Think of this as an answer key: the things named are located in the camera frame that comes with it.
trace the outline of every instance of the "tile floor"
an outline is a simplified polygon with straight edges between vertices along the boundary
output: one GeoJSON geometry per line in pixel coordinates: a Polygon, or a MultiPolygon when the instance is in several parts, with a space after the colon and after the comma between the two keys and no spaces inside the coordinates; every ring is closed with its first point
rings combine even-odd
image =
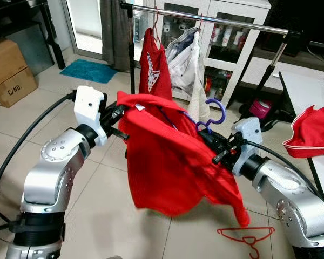
{"type": "MultiPolygon", "coordinates": [[[[67,64],[77,58],[84,57],[74,55],[67,60],[67,64]]],[[[103,85],[61,76],[59,72],[56,65],[43,71],[37,76],[37,90],[11,108],[0,107],[0,165],[30,123],[78,85],[90,85],[108,93],[109,101],[115,100],[117,90],[130,91],[130,77],[126,73],[117,73],[108,84],[103,85]]],[[[136,74],[136,86],[138,79],[139,72],[136,74]]],[[[182,107],[187,106],[184,101],[176,101],[182,107]]],[[[239,117],[237,110],[238,104],[233,104],[227,111],[226,121],[213,129],[229,135],[231,125],[239,117]]],[[[217,110],[211,110],[211,113],[214,118],[218,116],[217,110]]],[[[75,125],[73,104],[67,101],[43,119],[14,156],[2,179],[0,193],[0,211],[10,219],[13,220],[19,211],[24,179],[38,160],[42,144],[75,125]]],[[[290,125],[280,122],[263,134],[264,144],[291,159],[281,144],[290,135],[290,125]]],[[[250,246],[217,232],[219,228],[238,227],[229,206],[211,206],[202,201],[189,213],[172,219],[150,210],[136,210],[127,184],[124,151],[123,142],[112,137],[105,147],[93,149],[78,172],[66,212],[67,232],[62,258],[106,259],[120,255],[123,259],[215,259],[250,258],[250,253],[256,256],[250,246]]],[[[291,160],[312,178],[305,159],[291,160]]],[[[248,235],[262,237],[269,233],[269,227],[273,227],[275,232],[255,245],[260,257],[294,258],[275,210],[251,187],[248,180],[243,177],[236,180],[249,210],[250,227],[266,228],[246,232],[226,230],[226,234],[239,239],[248,235]]],[[[0,259],[5,258],[12,237],[8,231],[0,231],[0,259]]]]}

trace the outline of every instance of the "curtain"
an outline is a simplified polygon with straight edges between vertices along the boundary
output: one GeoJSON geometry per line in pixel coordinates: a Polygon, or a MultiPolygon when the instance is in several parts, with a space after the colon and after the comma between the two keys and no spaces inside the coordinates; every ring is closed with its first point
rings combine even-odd
{"type": "Polygon", "coordinates": [[[127,10],[120,8],[120,0],[100,0],[102,24],[102,55],[116,70],[130,69],[129,27],[127,10]]]}

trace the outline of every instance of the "wall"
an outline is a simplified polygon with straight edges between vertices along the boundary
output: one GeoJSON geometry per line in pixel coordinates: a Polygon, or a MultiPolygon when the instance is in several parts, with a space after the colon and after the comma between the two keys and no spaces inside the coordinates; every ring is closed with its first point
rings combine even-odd
{"type": "Polygon", "coordinates": [[[57,34],[57,42],[61,49],[65,50],[71,46],[71,39],[61,0],[48,0],[48,6],[57,34]]]}
{"type": "Polygon", "coordinates": [[[102,36],[99,0],[69,0],[76,32],[102,36]]]}

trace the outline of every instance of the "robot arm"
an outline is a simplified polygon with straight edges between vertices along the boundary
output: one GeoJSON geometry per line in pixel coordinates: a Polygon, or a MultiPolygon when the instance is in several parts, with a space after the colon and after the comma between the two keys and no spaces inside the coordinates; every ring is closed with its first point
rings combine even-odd
{"type": "Polygon", "coordinates": [[[296,258],[324,258],[324,202],[295,171],[263,159],[256,147],[243,144],[244,139],[262,143],[259,129],[258,118],[248,118],[233,125],[232,140],[206,130],[200,135],[219,154],[213,163],[221,161],[236,176],[248,178],[276,209],[296,258]]]}
{"type": "Polygon", "coordinates": [[[79,126],[49,140],[40,160],[29,171],[24,184],[21,214],[10,231],[7,259],[56,259],[64,239],[64,215],[73,180],[95,145],[104,145],[114,134],[128,135],[113,128],[125,107],[116,103],[105,108],[106,95],[90,87],[77,90],[75,114],[79,126]]]}

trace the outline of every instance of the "pink object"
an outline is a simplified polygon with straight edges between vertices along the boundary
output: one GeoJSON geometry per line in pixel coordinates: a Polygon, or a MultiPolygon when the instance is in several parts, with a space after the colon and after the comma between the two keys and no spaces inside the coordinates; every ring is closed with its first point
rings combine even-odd
{"type": "Polygon", "coordinates": [[[255,100],[252,106],[249,108],[249,112],[259,119],[264,119],[267,113],[270,111],[271,105],[272,102],[270,101],[255,100]]]}

